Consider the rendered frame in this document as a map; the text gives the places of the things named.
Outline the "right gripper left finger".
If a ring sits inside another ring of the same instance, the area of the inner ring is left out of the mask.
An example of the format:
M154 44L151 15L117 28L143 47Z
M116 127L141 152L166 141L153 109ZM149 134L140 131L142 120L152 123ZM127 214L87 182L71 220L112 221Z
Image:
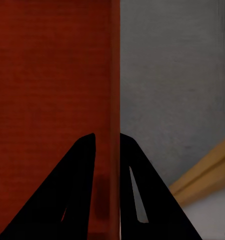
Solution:
M0 240L87 240L95 157L95 134L79 138Z

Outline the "storage box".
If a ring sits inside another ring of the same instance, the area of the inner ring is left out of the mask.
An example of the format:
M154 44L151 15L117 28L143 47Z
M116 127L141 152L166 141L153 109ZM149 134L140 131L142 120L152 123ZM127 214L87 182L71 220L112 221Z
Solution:
M87 240L120 240L121 0L0 0L0 235L95 134Z

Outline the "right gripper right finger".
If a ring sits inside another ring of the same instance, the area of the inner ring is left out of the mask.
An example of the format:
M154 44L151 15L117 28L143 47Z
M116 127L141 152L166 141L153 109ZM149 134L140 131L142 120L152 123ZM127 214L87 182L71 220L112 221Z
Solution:
M130 167L149 223L138 221ZM202 240L138 143L120 133L121 240Z

